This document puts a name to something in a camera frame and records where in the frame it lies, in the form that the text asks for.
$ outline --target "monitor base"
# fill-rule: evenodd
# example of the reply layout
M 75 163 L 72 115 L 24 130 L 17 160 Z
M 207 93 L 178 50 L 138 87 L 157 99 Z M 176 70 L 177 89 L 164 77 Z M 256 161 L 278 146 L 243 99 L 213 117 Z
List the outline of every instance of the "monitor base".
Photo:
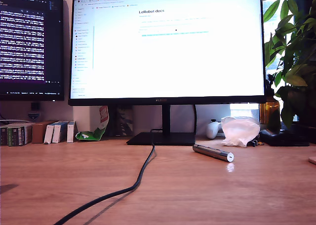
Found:
M 128 145 L 170 145 L 193 146 L 196 142 L 194 133 L 170 133 L 164 136 L 161 132 L 142 132 L 127 141 Z

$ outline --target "cyan progress bar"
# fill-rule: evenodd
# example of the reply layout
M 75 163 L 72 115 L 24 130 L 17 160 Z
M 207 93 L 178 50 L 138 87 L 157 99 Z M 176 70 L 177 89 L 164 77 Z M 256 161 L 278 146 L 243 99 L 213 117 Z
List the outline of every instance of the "cyan progress bar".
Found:
M 148 34 L 148 35 L 142 35 L 142 37 L 149 37 L 149 36 L 167 36 L 167 35 L 180 35 L 180 34 L 203 34 L 208 33 L 208 31 L 204 32 L 190 32 L 190 33 L 174 33 L 174 34 Z

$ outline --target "logo on monitor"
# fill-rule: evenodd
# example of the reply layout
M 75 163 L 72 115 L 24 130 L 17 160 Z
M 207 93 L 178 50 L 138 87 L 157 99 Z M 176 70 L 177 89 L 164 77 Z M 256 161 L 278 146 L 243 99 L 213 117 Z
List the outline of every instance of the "logo on monitor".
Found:
M 156 102 L 167 102 L 167 99 L 165 99 L 165 98 L 157 98 Z

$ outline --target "white plastic bag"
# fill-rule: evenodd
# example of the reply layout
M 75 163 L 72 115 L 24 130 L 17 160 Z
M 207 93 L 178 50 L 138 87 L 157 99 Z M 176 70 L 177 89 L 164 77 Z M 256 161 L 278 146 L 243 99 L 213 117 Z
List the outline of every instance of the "white plastic bag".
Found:
M 260 131 L 260 123 L 251 117 L 225 117 L 221 120 L 224 145 L 246 147 Z

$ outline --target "monitor bezel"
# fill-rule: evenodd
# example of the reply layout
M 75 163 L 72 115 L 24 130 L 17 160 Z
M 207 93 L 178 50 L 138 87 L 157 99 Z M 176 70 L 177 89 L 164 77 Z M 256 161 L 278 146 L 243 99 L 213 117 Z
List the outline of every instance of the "monitor bezel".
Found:
M 265 103 L 266 102 L 266 68 L 264 53 L 264 21 L 263 21 L 263 2 L 261 6 L 261 32 L 262 32 L 262 51 L 263 51 L 263 77 L 264 77 L 264 95 L 253 96 L 205 96 L 205 97 L 161 97 L 161 98 L 88 98 L 72 99 L 71 98 L 71 77 L 72 77 L 72 58 L 73 58 L 73 29 L 74 29 L 74 7 L 72 5 L 72 25 L 71 25 L 71 52 L 70 52 L 70 76 L 69 76 L 69 97 L 70 106 L 104 106 L 104 105 L 191 105 L 191 104 L 230 104 L 230 103 Z
M 64 101 L 65 100 L 65 80 L 64 80 L 64 0 L 61 0 L 60 8 L 61 26 L 60 31 L 62 33 L 60 39 L 62 45 L 60 46 L 61 58 L 61 92 L 60 94 L 0 94 L 0 101 Z

